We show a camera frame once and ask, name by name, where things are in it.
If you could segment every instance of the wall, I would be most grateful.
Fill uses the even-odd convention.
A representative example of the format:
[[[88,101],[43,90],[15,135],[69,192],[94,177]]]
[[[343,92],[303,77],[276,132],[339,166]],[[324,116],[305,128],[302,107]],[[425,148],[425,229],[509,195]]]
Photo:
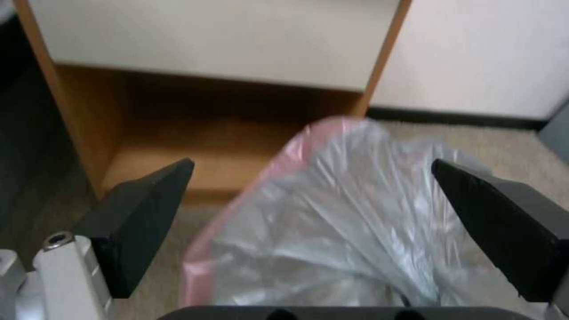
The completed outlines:
[[[569,1],[415,0],[372,106],[544,120],[569,95]]]

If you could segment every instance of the white cabinet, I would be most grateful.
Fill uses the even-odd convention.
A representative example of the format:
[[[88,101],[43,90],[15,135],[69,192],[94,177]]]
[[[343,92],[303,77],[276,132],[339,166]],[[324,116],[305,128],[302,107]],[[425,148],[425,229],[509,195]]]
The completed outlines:
[[[30,0],[57,63],[363,91],[398,0]]]

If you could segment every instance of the clear plastic bag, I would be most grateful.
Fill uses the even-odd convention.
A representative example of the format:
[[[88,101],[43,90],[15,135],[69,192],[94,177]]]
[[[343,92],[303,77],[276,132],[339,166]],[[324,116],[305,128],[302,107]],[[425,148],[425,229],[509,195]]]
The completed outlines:
[[[539,318],[431,174],[441,142],[377,122],[306,127],[184,257],[185,305],[497,306]]]

